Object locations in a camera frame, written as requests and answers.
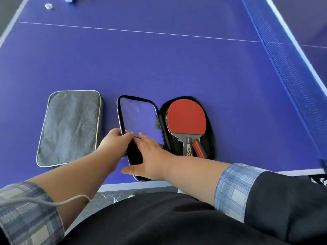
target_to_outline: person's left hand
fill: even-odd
[[[120,129],[114,128],[103,138],[96,151],[108,153],[111,158],[114,157],[119,160],[126,152],[127,146],[133,137],[133,132],[127,132],[121,135]]]

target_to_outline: rolled-up sleeve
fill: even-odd
[[[53,202],[42,188],[30,182],[15,183],[0,189],[0,203],[25,197]],[[56,207],[30,202],[1,207],[0,228],[12,245],[55,245],[64,237]]]
[[[216,187],[216,209],[240,222],[244,222],[250,190],[257,177],[265,171],[267,170],[241,163],[230,165],[221,174]]]

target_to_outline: open black paddle case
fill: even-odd
[[[178,141],[174,136],[172,136],[169,133],[168,127],[166,125],[166,114],[167,114],[168,108],[171,103],[173,103],[174,101],[179,100],[179,99],[189,99],[189,100],[192,100],[192,101],[198,103],[202,107],[202,109],[205,113],[206,123],[207,123],[205,134],[200,138],[200,142],[201,142],[205,152],[207,153],[207,159],[215,159],[216,158],[215,138],[214,138],[214,134],[212,131],[212,127],[211,127],[210,121],[208,119],[208,116],[207,116],[203,106],[196,98],[194,98],[192,96],[177,97],[177,98],[174,98],[172,100],[165,102],[162,105],[162,107],[160,109],[158,109],[157,106],[155,105],[155,103],[153,103],[150,100],[135,97],[135,96],[121,95],[117,99],[117,111],[118,111],[120,130],[121,130],[122,134],[125,134],[126,133],[125,130],[127,129],[127,127],[125,127],[125,125],[124,125],[124,115],[128,115],[128,113],[126,114],[126,112],[128,112],[128,110],[122,111],[122,107],[121,107],[122,98],[129,99],[129,100],[136,101],[136,102],[145,102],[145,103],[153,105],[155,112],[156,112],[156,121],[155,121],[155,124],[153,124],[153,127],[161,130],[163,143],[164,143],[162,145],[162,147],[165,150],[167,150],[177,156],[183,155],[183,143],[181,141]],[[197,156],[193,147],[192,147],[192,150],[193,150],[193,155]],[[138,150],[136,144],[133,141],[129,144],[129,146],[127,148],[127,157],[128,157],[130,165],[143,163],[142,154]],[[140,177],[140,176],[134,176],[134,178],[138,181],[149,181],[149,179]]]

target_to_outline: hand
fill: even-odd
[[[122,173],[164,181],[170,163],[176,156],[162,149],[156,141],[148,136],[142,133],[139,136],[141,139],[134,138],[134,142],[143,156],[143,163],[123,167]]]
[[[114,128],[103,138],[96,151],[108,153],[112,158],[120,159],[127,150],[127,146],[134,137],[133,132],[127,132],[121,135],[120,129]]]

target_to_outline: person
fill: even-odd
[[[87,205],[22,202],[0,208],[0,244],[326,244],[327,190],[245,164],[175,156],[153,139],[111,130],[88,156],[0,190],[5,200],[93,198],[134,139],[143,164],[122,173],[168,181],[185,194],[157,192],[110,205],[64,236]]]

